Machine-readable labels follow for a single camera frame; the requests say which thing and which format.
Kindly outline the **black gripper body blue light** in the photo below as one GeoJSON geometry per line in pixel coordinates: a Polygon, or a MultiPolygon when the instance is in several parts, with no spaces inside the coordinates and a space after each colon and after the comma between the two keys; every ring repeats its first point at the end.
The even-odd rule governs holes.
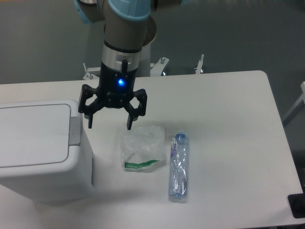
{"type": "Polygon", "coordinates": [[[96,92],[97,109],[133,109],[131,100],[134,98],[133,88],[137,70],[128,70],[126,61],[119,70],[101,63],[101,75],[96,92]]]}

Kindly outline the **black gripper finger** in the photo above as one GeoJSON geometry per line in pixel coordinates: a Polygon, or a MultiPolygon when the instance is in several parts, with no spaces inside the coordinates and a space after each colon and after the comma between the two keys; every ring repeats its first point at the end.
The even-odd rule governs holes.
{"type": "Polygon", "coordinates": [[[84,117],[88,119],[88,128],[92,128],[93,115],[105,107],[105,104],[106,95],[101,93],[99,87],[92,88],[87,84],[82,85],[78,102],[78,112],[84,114],[84,117]],[[96,95],[97,98],[89,105],[86,105],[86,101],[94,95],[96,95]]]}
{"type": "Polygon", "coordinates": [[[138,119],[139,116],[145,116],[147,106],[147,93],[145,89],[139,89],[137,91],[131,91],[127,94],[124,109],[129,114],[127,119],[127,129],[131,130],[132,123],[138,119]],[[139,102],[138,107],[134,108],[131,104],[131,100],[136,98],[139,102]]]}

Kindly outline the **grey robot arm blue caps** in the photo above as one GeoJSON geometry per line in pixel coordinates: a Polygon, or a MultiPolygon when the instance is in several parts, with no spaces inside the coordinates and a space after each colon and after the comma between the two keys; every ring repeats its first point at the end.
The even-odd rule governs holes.
{"type": "Polygon", "coordinates": [[[75,8],[84,23],[104,21],[104,42],[99,84],[81,88],[78,111],[92,128],[93,115],[102,108],[124,108],[129,114],[127,129],[145,116],[147,93],[134,91],[144,45],[154,39],[156,27],[151,13],[182,6],[187,0],[76,0],[75,8]]]}

